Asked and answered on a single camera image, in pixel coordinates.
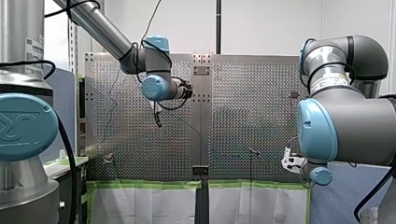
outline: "metal post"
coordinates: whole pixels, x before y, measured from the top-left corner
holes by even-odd
[[[221,54],[221,0],[216,3],[216,54]]]

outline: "white wall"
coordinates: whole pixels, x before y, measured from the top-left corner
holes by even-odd
[[[299,55],[309,37],[320,38],[322,1],[222,1],[222,53]]]
[[[107,16],[131,41],[140,42],[158,0],[107,0]],[[215,50],[216,1],[162,1],[149,35],[169,38],[177,53],[208,53]]]
[[[368,35],[381,44],[389,57],[391,21],[392,0],[324,0],[322,37]],[[388,78],[382,81],[380,94],[391,91],[390,84]]]
[[[368,35],[389,56],[381,94],[396,91],[393,78],[395,0],[223,0],[223,54],[298,55],[308,37]],[[146,30],[157,0],[107,0],[107,16],[132,40]],[[149,35],[165,35],[172,52],[208,53],[216,47],[215,0],[162,1]]]
[[[45,13],[61,8],[52,0],[45,1]],[[44,23],[44,59],[53,61],[57,68],[69,71],[69,47],[67,40],[67,16],[60,14],[45,19]]]
[[[106,1],[106,14],[136,41],[144,33],[156,3]],[[321,9],[318,0],[222,1],[222,53],[298,55],[308,37],[320,38]],[[167,36],[172,52],[214,52],[216,1],[162,1],[148,33]]]

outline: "blue joint cap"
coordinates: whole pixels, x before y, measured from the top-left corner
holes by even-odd
[[[162,51],[169,52],[169,40],[168,40],[168,38],[166,38],[164,36],[161,36],[161,35],[151,35],[151,36],[145,38],[145,40],[147,42],[149,42],[150,44],[154,45],[155,47],[161,49]],[[151,45],[149,45],[147,43],[144,43],[144,42],[143,42],[143,46],[145,48],[155,49]]]
[[[168,84],[165,79],[149,75],[143,80],[142,92],[150,101],[162,101],[168,97]]]
[[[309,177],[320,186],[327,186],[332,183],[332,172],[326,167],[317,167],[313,169]]]
[[[337,133],[332,118],[315,99],[298,104],[300,149],[308,158],[333,161],[338,153]]]
[[[27,94],[0,94],[0,161],[23,161],[46,150],[58,118],[45,101]]]

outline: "wire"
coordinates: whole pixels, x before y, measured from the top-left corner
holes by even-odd
[[[107,123],[106,123],[106,126],[105,126],[105,133],[104,133],[103,139],[99,142],[99,145],[102,144],[102,143],[104,143],[104,142],[107,140],[107,130],[108,130],[108,126],[110,125],[111,121],[113,120],[114,110],[115,110],[115,109],[117,108],[117,106],[119,105],[119,104],[117,103],[117,101],[111,97],[111,92],[113,92],[114,86],[115,86],[116,82],[119,80],[119,77],[120,77],[120,69],[119,69],[119,72],[117,73],[116,79],[114,80],[113,84],[111,84],[111,88],[110,88],[110,90],[108,91],[108,94],[107,94],[107,95],[110,97],[110,100],[114,103],[114,106],[111,107],[111,109],[109,110],[109,112],[110,112],[110,118],[108,119],[108,121],[107,121]]]
[[[158,3],[157,3],[157,6],[155,6],[154,12],[152,13],[151,18],[149,19],[148,27],[146,28],[146,32],[143,34],[142,39],[140,40],[140,43],[143,42],[143,39],[144,39],[144,38],[146,37],[146,35],[148,34],[148,32],[149,32],[149,27],[151,26],[152,20],[154,19],[154,16],[155,16],[155,14],[157,13],[157,9],[158,9],[158,7],[160,6],[161,1],[162,1],[162,0],[159,0]]]
[[[175,116],[175,115],[173,115],[171,113],[169,115],[172,116],[175,119],[180,120],[181,122],[183,122],[187,126],[189,126],[198,135],[198,137],[200,138],[201,142],[204,143],[204,145],[206,145],[207,147],[209,147],[209,144],[204,140],[204,138],[201,136],[201,134],[194,127],[192,127],[192,125],[190,125],[186,120],[181,119],[181,118],[179,118],[179,117],[177,117],[177,116]]]
[[[319,67],[317,67],[308,78],[307,88],[308,88],[309,94],[311,94],[311,80],[312,80],[312,77],[315,75],[315,73],[317,71],[319,71],[320,69],[322,69],[326,66],[332,65],[332,64],[341,64],[349,70],[349,73],[350,73],[350,83],[349,84],[352,85],[352,83],[355,81],[356,73],[355,73],[355,69],[353,69],[353,67],[351,65],[349,65],[347,63],[342,63],[342,62],[323,63]]]
[[[390,98],[390,99],[396,99],[396,94],[389,94],[389,95],[383,95],[378,98],[384,99],[384,98]]]
[[[158,51],[166,58],[166,60],[170,63],[170,67],[172,68],[172,60],[171,60],[171,58],[169,57],[168,53],[166,53],[165,51],[161,50],[161,49],[158,48],[157,46],[151,44],[151,43],[148,42],[147,40],[142,40],[142,44],[141,44],[141,45],[143,46],[143,44],[147,44],[147,45],[149,45],[149,46],[155,48],[156,50],[158,50]]]
[[[176,107],[166,107],[166,106],[160,104],[160,102],[157,102],[157,104],[158,104],[162,109],[165,109],[165,110],[177,110],[177,109],[180,109],[184,104],[186,104],[187,100],[188,100],[188,99],[185,98],[184,101],[183,101],[180,105],[178,105],[178,106],[176,106]]]
[[[66,149],[66,153],[70,165],[70,174],[72,178],[72,188],[71,188],[72,195],[71,195],[69,224],[74,224],[76,220],[76,212],[77,212],[78,169],[74,158],[73,148],[70,144],[69,138],[67,137],[67,132],[64,129],[64,125],[62,124],[62,121],[58,115],[57,117],[59,123],[59,133],[61,134],[62,141],[64,141],[64,148]]]
[[[355,216],[356,220],[360,223],[361,218],[359,217],[359,211],[363,208],[368,201],[388,182],[388,180],[392,177],[392,175],[396,171],[396,165],[393,163],[390,170],[384,175],[384,177],[376,184],[376,186],[366,195],[366,197],[361,200],[361,202],[355,207],[353,211],[353,215]]]
[[[72,16],[71,16],[71,13],[70,13],[70,9],[72,9],[72,8],[74,8],[74,7],[78,7],[78,6],[80,6],[80,5],[84,4],[84,3],[87,3],[87,2],[95,3],[95,4],[97,5],[97,8],[100,9],[100,4],[99,4],[97,1],[95,1],[95,0],[82,1],[82,2],[75,3],[74,5],[71,5],[70,0],[67,0],[67,2],[66,2],[66,8],[63,8],[63,9],[58,10],[58,11],[55,11],[55,12],[51,12],[51,13],[49,13],[49,14],[46,14],[46,15],[44,16],[44,18],[53,17],[53,16],[56,16],[56,15],[59,15],[59,14],[61,14],[61,13],[66,12],[66,13],[67,13],[67,17],[71,20],[71,19],[72,19]]]
[[[358,167],[358,164],[356,162],[349,162],[348,163],[350,166],[352,166],[353,168]]]
[[[157,13],[157,10],[158,10],[158,7],[160,6],[160,3],[161,3],[161,1],[162,0],[159,0],[158,1],[158,3],[157,3],[157,6],[155,7],[155,9],[154,9],[154,12],[152,13],[152,15],[151,15],[151,18],[149,19],[149,22],[148,22],[148,26],[147,26],[147,28],[146,28],[146,31],[145,31],[145,33],[142,35],[142,38],[140,39],[140,48],[143,46],[143,42],[144,42],[144,38],[146,37],[146,35],[148,34],[148,32],[149,32],[149,27],[151,26],[151,23],[152,23],[152,20],[154,19],[154,16],[155,16],[155,14]],[[140,69],[139,67],[138,67],[138,63],[139,63],[139,50],[140,50],[140,48],[139,48],[139,44],[137,44],[136,42],[134,42],[134,43],[132,43],[132,46],[134,47],[134,50],[135,50],[135,52],[134,52],[134,67],[136,68],[136,78],[137,78],[137,80],[140,82],[140,83],[142,83],[142,80],[140,79],[140,76],[139,76],[139,73],[141,73],[141,72],[143,72],[144,70],[143,69]],[[159,49],[159,48],[157,48],[157,46],[153,46],[156,50],[158,50],[159,52],[161,52],[162,54],[165,54],[166,55],[166,53],[164,53],[161,49]]]
[[[302,179],[303,170],[304,170],[305,166],[308,164],[308,162],[306,162],[306,161],[307,161],[307,158],[305,158],[305,160],[303,161],[303,167],[300,169],[300,173],[299,173],[300,183],[301,183],[301,185],[303,185],[303,187],[305,189],[312,189],[315,186],[315,182],[313,182],[313,183],[309,184],[309,186],[307,186],[306,182],[304,183],[304,181]]]
[[[311,41],[316,41],[316,39],[314,38],[308,38],[305,40],[303,48],[301,49],[301,56],[300,56],[300,81],[301,83],[308,88],[308,86],[306,85],[306,83],[304,82],[303,76],[306,76],[305,72],[304,72],[304,55],[305,55],[305,50],[306,47],[308,47],[309,42]]]
[[[29,64],[38,64],[38,63],[46,63],[51,65],[51,69],[49,72],[44,76],[44,79],[49,78],[55,73],[56,65],[55,63],[48,61],[48,60],[39,60],[39,61],[20,61],[15,63],[0,63],[0,67],[12,67],[12,66],[20,66],[20,65],[29,65]]]
[[[156,106],[156,104],[158,104],[157,102],[154,102],[154,119],[155,119],[155,123],[157,124],[157,126],[159,127],[159,128],[161,128],[163,125],[161,124],[161,121],[160,121],[160,112],[157,112],[157,106]]]

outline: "pegboard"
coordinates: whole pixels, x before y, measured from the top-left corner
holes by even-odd
[[[159,129],[136,77],[107,53],[89,54],[89,179],[190,180],[193,165],[208,165],[212,179],[298,181],[281,166],[306,96],[298,57],[206,55],[204,63],[197,59],[203,55],[171,56],[172,76],[191,80],[194,95],[179,110],[162,112]]]
[[[173,60],[172,75],[189,80],[189,58]],[[89,179],[190,180],[190,101],[163,111],[159,128],[135,75],[123,74],[108,54],[90,54],[86,64]]]
[[[306,97],[298,71],[297,57],[212,57],[210,178],[297,180],[281,160]]]

